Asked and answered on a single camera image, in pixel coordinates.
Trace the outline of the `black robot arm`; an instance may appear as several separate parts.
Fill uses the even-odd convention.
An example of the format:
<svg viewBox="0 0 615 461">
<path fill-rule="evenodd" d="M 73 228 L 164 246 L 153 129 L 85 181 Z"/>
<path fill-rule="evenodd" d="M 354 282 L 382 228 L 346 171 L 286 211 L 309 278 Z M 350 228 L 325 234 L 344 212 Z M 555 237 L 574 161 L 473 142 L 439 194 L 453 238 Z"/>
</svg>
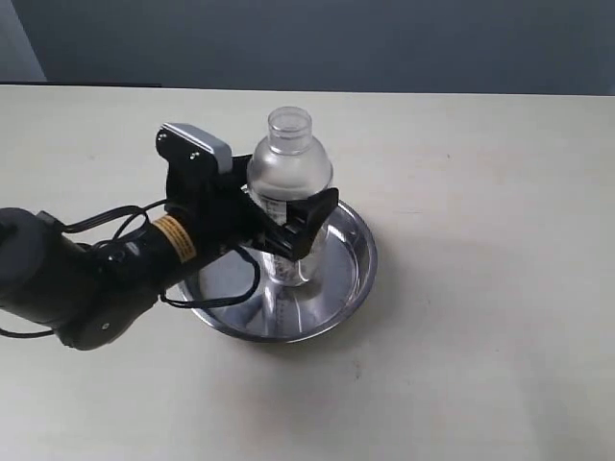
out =
<svg viewBox="0 0 615 461">
<path fill-rule="evenodd" d="M 275 222 L 244 191 L 249 156 L 188 124 L 166 123 L 156 148 L 167 161 L 165 212 L 136 230 L 145 206 L 121 206 L 66 225 L 46 212 L 1 211 L 1 307 L 39 325 L 69 348 L 91 351 L 120 335 L 167 290 L 228 253 L 253 251 L 296 261 L 335 211 L 339 193 L 326 188 L 287 205 Z M 92 245 L 72 235 L 115 219 L 124 225 Z"/>
</svg>

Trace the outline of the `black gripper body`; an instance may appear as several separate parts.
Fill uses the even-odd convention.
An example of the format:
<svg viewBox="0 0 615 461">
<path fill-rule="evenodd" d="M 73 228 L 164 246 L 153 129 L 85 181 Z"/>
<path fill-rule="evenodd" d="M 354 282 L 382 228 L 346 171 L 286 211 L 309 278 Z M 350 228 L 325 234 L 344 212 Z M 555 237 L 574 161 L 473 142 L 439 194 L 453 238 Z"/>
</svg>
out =
<svg viewBox="0 0 615 461">
<path fill-rule="evenodd" d="M 278 224 L 244 188 L 225 189 L 225 174 L 203 164 L 170 167 L 165 213 L 154 221 L 157 263 L 211 263 L 236 247 L 268 252 L 268 234 Z"/>
</svg>

